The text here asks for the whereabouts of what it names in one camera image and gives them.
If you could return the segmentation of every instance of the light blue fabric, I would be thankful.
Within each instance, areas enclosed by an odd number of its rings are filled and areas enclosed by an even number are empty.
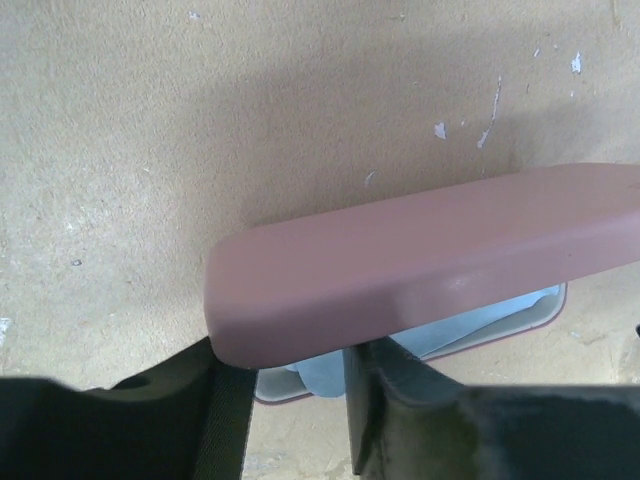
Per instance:
[[[502,318],[533,306],[547,295],[557,295],[559,286],[545,288],[488,307],[461,313],[421,327],[391,335],[417,357],[424,357]],[[309,358],[285,367],[298,372],[309,392],[319,397],[339,397],[345,393],[342,350]]]

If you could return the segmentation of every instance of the beige surface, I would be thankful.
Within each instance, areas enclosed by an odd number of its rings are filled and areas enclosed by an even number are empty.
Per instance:
[[[230,232],[483,171],[640,162],[634,0],[4,0],[0,35],[9,375],[109,385],[199,338],[203,255]],[[553,327],[438,365],[630,380],[639,283],[576,282]],[[257,408],[246,477],[349,478],[343,407]]]

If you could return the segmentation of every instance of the white scratch mark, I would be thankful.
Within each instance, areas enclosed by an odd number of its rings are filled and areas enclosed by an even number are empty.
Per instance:
[[[442,122],[433,127],[433,133],[435,133],[436,137],[441,138],[442,140],[447,139],[447,131],[445,129],[444,123]]]
[[[493,112],[491,113],[491,123],[489,124],[489,128],[487,128],[484,132],[482,132],[482,136],[480,140],[478,140],[478,149],[481,149],[484,146],[484,142],[487,141],[489,137],[489,133],[493,128],[493,124],[496,123],[496,115],[498,114],[498,102],[500,101],[500,91],[502,90],[502,76],[498,76],[498,88],[496,89],[496,94],[493,97]]]
[[[7,338],[7,330],[11,326],[11,319],[6,317],[0,318],[0,347],[4,345],[4,340]]]
[[[378,174],[377,170],[372,170],[371,172],[369,172],[369,175],[367,175],[367,177],[364,179],[364,186],[369,188],[371,186],[373,177],[375,177],[377,174]]]
[[[573,73],[581,73],[582,72],[582,61],[580,60],[580,52],[576,55],[576,58],[571,60],[571,72]]]

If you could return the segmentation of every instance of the blue cloth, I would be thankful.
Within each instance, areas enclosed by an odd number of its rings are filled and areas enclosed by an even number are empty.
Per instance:
[[[454,315],[437,322],[391,335],[417,357],[424,357],[502,318],[533,306],[547,295],[557,295],[560,286],[545,288],[488,307]],[[298,372],[309,392],[319,397],[339,397],[345,393],[342,350],[309,358],[285,367]]]

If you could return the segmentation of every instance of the white paint chip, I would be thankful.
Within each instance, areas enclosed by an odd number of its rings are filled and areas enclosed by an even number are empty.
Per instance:
[[[582,61],[580,60],[580,52],[576,55],[576,58],[571,60],[571,71],[573,73],[581,73],[582,72]]]
[[[6,317],[0,318],[0,347],[4,345],[4,340],[7,338],[7,330],[11,326],[11,319]]]
[[[484,147],[484,142],[487,141],[489,137],[489,133],[493,128],[493,124],[496,123],[496,115],[498,114],[498,102],[500,101],[500,92],[502,90],[502,76],[498,76],[498,88],[496,89],[496,94],[493,97],[493,112],[491,113],[491,123],[489,124],[489,128],[487,128],[484,132],[482,132],[482,136],[480,140],[478,140],[477,146],[478,149]]]
[[[436,137],[441,138],[442,140],[447,139],[447,131],[444,123],[442,122],[433,127],[433,133],[435,133]]]
[[[371,182],[373,181],[373,177],[375,177],[377,174],[377,170],[369,172],[369,175],[367,175],[367,177],[364,179],[364,186],[369,188],[371,186]]]

